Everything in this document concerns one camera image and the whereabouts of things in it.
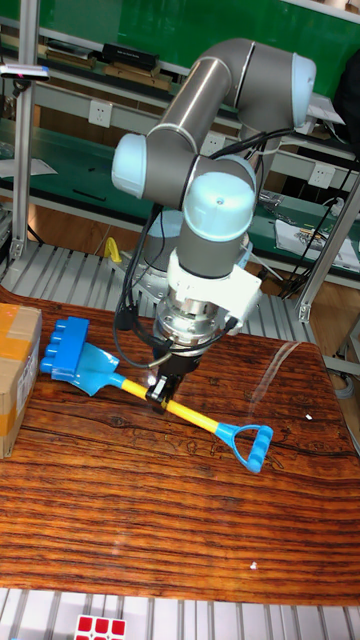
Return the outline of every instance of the wooden table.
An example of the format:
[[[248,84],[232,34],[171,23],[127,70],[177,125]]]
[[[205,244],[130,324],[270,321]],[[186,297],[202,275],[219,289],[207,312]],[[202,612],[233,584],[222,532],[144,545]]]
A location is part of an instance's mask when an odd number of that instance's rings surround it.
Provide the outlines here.
[[[0,287],[0,301],[19,299]],[[114,352],[111,313],[21,301],[43,311],[41,353],[69,314],[89,317],[89,342]],[[149,357],[132,335],[122,342]],[[0,586],[360,604],[359,460],[316,346],[297,346],[261,399],[282,344],[228,337],[176,397],[217,420],[273,427],[259,475],[215,436],[125,392],[89,398],[39,375],[0,463]]]

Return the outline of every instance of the electrical outlet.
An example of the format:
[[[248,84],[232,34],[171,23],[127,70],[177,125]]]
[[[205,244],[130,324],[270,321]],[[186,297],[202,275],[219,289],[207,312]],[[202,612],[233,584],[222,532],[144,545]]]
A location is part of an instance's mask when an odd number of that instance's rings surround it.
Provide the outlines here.
[[[215,151],[219,151],[219,149],[223,149],[225,144],[225,136],[222,136],[220,133],[210,133],[207,134],[203,145],[200,149],[200,153],[202,156],[211,156]]]
[[[91,124],[97,124],[99,127],[110,127],[111,112],[111,102],[91,100],[89,122]]]
[[[331,180],[335,175],[335,167],[330,164],[315,164],[313,172],[308,180],[308,184],[320,189],[328,189]]]

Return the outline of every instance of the blue handle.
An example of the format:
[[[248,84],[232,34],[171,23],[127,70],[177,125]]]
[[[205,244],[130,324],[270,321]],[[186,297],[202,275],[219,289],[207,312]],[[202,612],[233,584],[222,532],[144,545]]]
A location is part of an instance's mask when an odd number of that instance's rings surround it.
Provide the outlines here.
[[[245,460],[237,449],[235,438],[238,433],[246,431],[247,429],[256,429],[257,434],[249,457]],[[235,427],[232,424],[225,424],[223,422],[219,422],[215,431],[215,435],[225,442],[225,444],[233,450],[237,459],[240,460],[244,467],[253,473],[259,473],[259,471],[261,471],[273,433],[271,427],[267,427],[266,425],[248,424],[246,427]]]

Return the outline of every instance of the green backdrop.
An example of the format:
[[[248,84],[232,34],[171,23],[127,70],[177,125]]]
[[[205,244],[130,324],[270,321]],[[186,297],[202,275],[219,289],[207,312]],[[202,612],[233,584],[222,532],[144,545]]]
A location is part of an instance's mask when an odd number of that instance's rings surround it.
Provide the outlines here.
[[[0,16],[18,20],[19,7],[20,0],[0,0]],[[95,42],[117,40],[185,67],[221,40],[257,40],[312,58],[315,91],[330,97],[360,48],[360,24],[280,0],[42,0],[40,24]]]

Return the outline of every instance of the rubik's cube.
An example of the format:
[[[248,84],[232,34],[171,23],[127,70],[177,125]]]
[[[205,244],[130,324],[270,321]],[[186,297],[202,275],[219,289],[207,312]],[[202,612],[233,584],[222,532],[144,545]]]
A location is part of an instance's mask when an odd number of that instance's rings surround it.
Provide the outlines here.
[[[74,640],[125,640],[125,628],[125,620],[81,615]]]

